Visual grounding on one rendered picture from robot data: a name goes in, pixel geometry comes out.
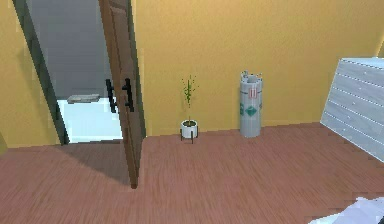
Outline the grey flat cloth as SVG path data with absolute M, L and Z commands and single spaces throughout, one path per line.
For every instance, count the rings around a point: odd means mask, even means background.
M 75 103 L 92 103 L 98 102 L 100 99 L 99 94 L 89 94 L 89 95 L 72 95 L 67 99 L 69 104 Z

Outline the brown wooden room door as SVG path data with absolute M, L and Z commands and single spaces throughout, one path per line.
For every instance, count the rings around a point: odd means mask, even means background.
M 129 184 L 138 187 L 142 142 L 146 137 L 138 55 L 135 40 L 132 0 L 98 0 L 109 58 L 113 96 L 119 115 Z M 125 106 L 122 89 L 129 78 L 134 111 Z

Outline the green plant in white pot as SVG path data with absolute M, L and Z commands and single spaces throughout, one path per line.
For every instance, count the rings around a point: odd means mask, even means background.
M 194 143 L 194 139 L 198 137 L 198 122 L 191 118 L 192 97 L 197 88 L 195 78 L 190 75 L 188 78 L 182 80 L 183 84 L 183 97 L 185 100 L 188 118 L 180 124 L 181 139 L 190 139 Z

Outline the white chest of drawers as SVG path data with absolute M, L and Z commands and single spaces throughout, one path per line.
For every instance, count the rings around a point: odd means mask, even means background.
M 339 60 L 320 123 L 384 163 L 384 58 Z

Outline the grey gas cylinder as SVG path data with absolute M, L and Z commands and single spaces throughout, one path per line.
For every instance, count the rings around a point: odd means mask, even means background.
M 260 135 L 263 80 L 258 74 L 240 74 L 240 133 L 247 138 Z

